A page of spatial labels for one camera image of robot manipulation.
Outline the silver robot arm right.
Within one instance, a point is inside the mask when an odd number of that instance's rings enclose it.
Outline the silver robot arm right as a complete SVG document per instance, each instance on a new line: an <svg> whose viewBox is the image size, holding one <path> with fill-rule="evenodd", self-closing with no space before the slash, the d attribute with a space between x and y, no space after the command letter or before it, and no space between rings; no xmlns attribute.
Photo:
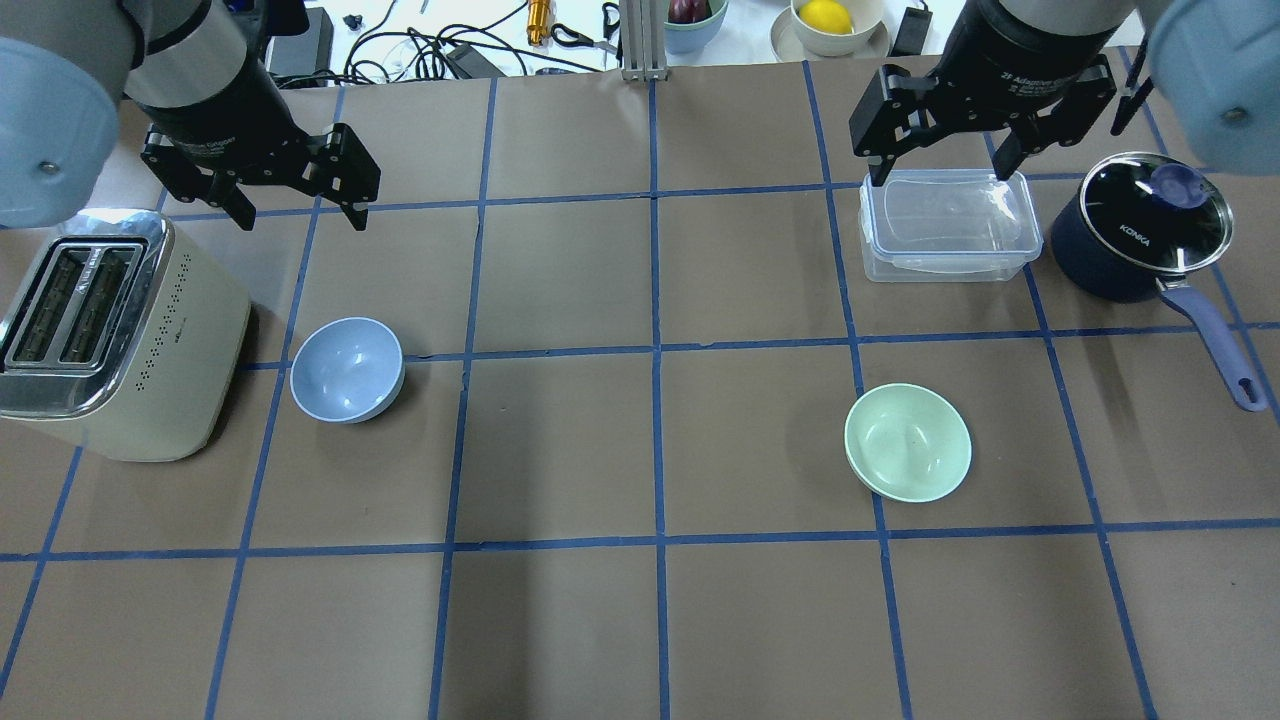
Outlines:
<svg viewBox="0 0 1280 720"><path fill-rule="evenodd" d="M1115 104L1124 132L1151 92L1194 155L1239 176L1277 173L1275 1L968 1L925 76L882 65L849 119L883 184L914 149L1004 131L995 174L1079 143Z"/></svg>

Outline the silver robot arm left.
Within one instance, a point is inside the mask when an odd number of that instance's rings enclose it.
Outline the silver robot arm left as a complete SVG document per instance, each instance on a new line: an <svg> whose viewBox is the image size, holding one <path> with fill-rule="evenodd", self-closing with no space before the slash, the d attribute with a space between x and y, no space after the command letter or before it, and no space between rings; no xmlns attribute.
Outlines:
<svg viewBox="0 0 1280 720"><path fill-rule="evenodd" d="M270 37L307 28L301 1L253 1L248 13L224 1L5 1L3 225L49 227L86 208L129 100L151 122L142 160L175 200L248 231L244 187L283 186L364 231L379 165L346 124L301 129L262 63Z"/></svg>

